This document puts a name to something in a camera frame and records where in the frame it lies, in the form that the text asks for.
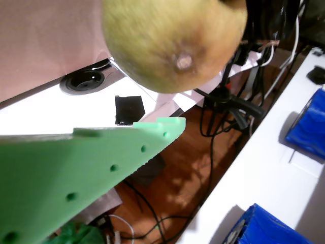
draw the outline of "wooden floor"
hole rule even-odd
[[[267,68],[265,70],[265,89],[270,87],[278,73],[277,69]],[[247,76],[248,73],[244,73],[239,83],[243,83]],[[265,102],[265,106],[269,105],[272,99],[271,95]],[[187,120],[186,129],[175,142],[161,152],[166,163],[163,172],[148,188],[135,184],[135,187],[153,206],[160,219],[170,215],[189,216],[206,193],[210,173],[210,138],[200,135],[200,115],[199,107],[194,107],[182,115]],[[236,148],[233,144],[240,135],[241,132],[231,130],[215,138],[213,188],[231,165],[239,148],[242,148],[248,140],[248,137],[245,137],[242,145]],[[135,193],[124,183],[118,184],[116,190],[123,204],[114,211],[114,214],[128,221],[133,226],[136,236],[145,234],[156,224],[150,209],[140,200],[143,210],[141,211]],[[130,236],[131,232],[125,223],[118,219],[112,219],[112,221],[116,230],[122,231],[124,236]],[[184,219],[164,221],[162,226],[165,238],[169,239],[178,233],[185,221]],[[145,239],[136,240],[135,243],[161,243],[160,233],[155,229]]]

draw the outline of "white table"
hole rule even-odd
[[[222,243],[254,203],[316,244],[325,243],[323,165],[279,143],[288,116],[300,113],[320,87],[306,78],[315,65],[325,67],[325,56],[309,53],[178,244]]]

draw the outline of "pink wall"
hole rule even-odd
[[[0,0],[0,102],[110,56],[101,0]]]

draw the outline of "black square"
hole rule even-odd
[[[119,97],[115,96],[116,125],[132,125],[138,122],[145,114],[141,96]]]

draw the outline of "white wire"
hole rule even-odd
[[[295,39],[294,48],[292,50],[292,54],[291,54],[291,58],[290,58],[290,64],[294,61],[297,46],[298,46],[298,40],[299,40],[299,19],[297,17],[296,18],[296,39]]]
[[[283,75],[283,73],[284,73],[286,67],[287,67],[288,65],[290,65],[290,64],[293,62],[293,60],[294,60],[294,58],[295,58],[295,54],[296,54],[296,50],[297,50],[297,46],[298,46],[298,40],[299,40],[299,19],[297,18],[297,19],[296,19],[296,39],[295,39],[295,44],[294,44],[294,48],[293,48],[293,50],[292,50],[291,57],[290,57],[289,60],[286,60],[286,61],[281,65],[281,67],[283,67],[283,68],[282,68],[280,74],[278,75],[278,77],[275,79],[275,81],[274,81],[274,83],[272,84],[272,86],[270,87],[270,89],[268,90],[268,92],[265,94],[264,99],[266,99],[266,98],[270,95],[270,93],[273,91],[274,87],[276,86],[276,84],[277,84],[277,83],[279,82],[279,80],[281,79],[281,77],[282,77],[282,75]]]
[[[117,215],[109,215],[109,217],[115,217],[115,218],[118,218],[119,220],[123,221],[124,223],[126,223],[130,230],[131,230],[131,233],[132,233],[132,244],[134,244],[134,229],[132,228],[132,226],[123,218],[121,218],[120,216],[117,216]]]
[[[272,45],[270,58],[264,64],[262,64],[261,67],[268,65],[272,61],[273,55],[274,55],[274,46]]]

